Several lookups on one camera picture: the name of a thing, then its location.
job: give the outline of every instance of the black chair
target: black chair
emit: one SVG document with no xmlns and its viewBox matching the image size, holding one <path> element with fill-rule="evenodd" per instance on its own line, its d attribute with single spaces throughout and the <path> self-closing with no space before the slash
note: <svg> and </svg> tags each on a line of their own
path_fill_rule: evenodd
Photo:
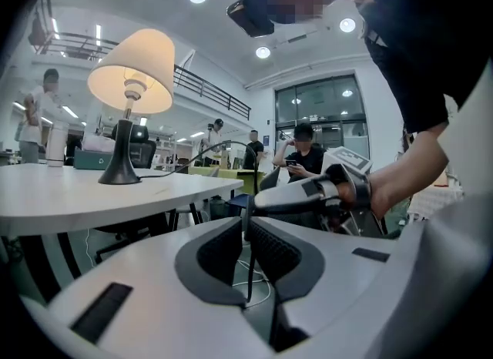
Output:
<svg viewBox="0 0 493 359">
<path fill-rule="evenodd" d="M 118 125 L 115 125 L 113 128 L 111 135 L 112 139 L 116 138 L 117 126 Z M 156 153 L 156 143 L 149 140 L 149 131 L 147 130 L 147 127 L 134 125 L 130 134 L 130 160 L 132 166 L 135 169 L 150 169 L 153 163 L 154 153 Z M 101 232 L 114 233 L 116 239 L 119 240 L 117 243 L 97 250 L 95 257 L 96 263 L 102 262 L 101 255 L 104 253 L 119 250 L 146 237 L 149 234 L 147 228 L 149 227 L 150 219 L 154 217 L 156 216 L 96 228 Z M 162 213 L 162 218 L 166 218 L 165 213 Z"/>
</svg>

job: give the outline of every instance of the white lampshade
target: white lampshade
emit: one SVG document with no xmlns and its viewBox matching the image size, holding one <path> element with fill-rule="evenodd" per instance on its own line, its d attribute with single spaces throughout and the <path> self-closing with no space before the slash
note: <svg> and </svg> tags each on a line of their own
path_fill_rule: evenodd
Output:
<svg viewBox="0 0 493 359">
<path fill-rule="evenodd" d="M 155 29 L 142 29 L 120 42 L 92 69 L 87 85 L 99 100 L 124 110 L 125 81 L 138 74 L 144 79 L 147 90 L 135 101 L 132 112 L 162 112 L 173 104 L 174 63 L 173 41 Z"/>
</svg>

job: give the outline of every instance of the black shirt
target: black shirt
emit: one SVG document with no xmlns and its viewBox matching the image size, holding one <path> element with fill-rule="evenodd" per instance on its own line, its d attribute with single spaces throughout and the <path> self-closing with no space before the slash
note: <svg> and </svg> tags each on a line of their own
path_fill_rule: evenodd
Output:
<svg viewBox="0 0 493 359">
<path fill-rule="evenodd" d="M 311 147 L 310 152 L 303 156 L 301 152 L 295 152 L 289 155 L 286 159 L 296 160 L 296 163 L 303 166 L 306 171 L 314 174 L 322 173 L 322 165 L 324 164 L 324 153 L 325 151 L 321 148 Z"/>
<path fill-rule="evenodd" d="M 471 93 L 491 54 L 488 6 L 491 0 L 374 0 L 358 7 L 386 45 L 365 39 L 409 133 L 447 121 L 444 94 L 461 107 Z"/>
<path fill-rule="evenodd" d="M 253 149 L 253 151 L 255 151 L 256 156 L 258 156 L 259 153 L 263 152 L 263 144 L 258 140 L 254 143 L 249 143 L 248 146 L 251 147 Z M 243 159 L 243 168 L 248 169 L 248 170 L 254 170 L 255 166 L 253 163 L 255 162 L 255 159 L 256 158 L 253 158 L 252 153 L 248 149 L 245 149 L 245 157 Z"/>
</svg>

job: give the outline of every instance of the white bottle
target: white bottle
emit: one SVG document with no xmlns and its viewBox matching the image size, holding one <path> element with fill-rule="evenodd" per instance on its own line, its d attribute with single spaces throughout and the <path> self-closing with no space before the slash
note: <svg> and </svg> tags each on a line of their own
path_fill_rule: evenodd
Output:
<svg viewBox="0 0 493 359">
<path fill-rule="evenodd" d="M 54 122 L 49 131 L 48 146 L 46 147 L 46 161 L 48 166 L 62 167 L 64 153 L 69 135 L 69 124 L 66 122 Z"/>
</svg>

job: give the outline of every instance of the person's arm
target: person's arm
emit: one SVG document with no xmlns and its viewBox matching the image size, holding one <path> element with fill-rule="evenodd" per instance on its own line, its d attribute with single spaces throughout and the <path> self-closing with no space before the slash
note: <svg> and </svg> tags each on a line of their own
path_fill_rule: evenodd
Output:
<svg viewBox="0 0 493 359">
<path fill-rule="evenodd" d="M 30 126 L 37 126 L 39 124 L 38 118 L 35 115 L 34 98 L 32 95 L 27 95 L 24 98 L 25 118 Z"/>
<path fill-rule="evenodd" d="M 288 146 L 293 146 L 294 140 L 287 140 L 276 152 L 276 155 L 272 159 L 272 164 L 275 166 L 286 167 L 286 160 L 284 159 L 284 153 Z"/>
<path fill-rule="evenodd" d="M 395 204 L 430 186 L 447 167 L 448 159 L 438 144 L 447 123 L 418 133 L 409 150 L 397 161 L 369 176 L 371 209 L 380 219 Z M 347 184 L 337 187 L 347 203 L 354 201 Z"/>
</svg>

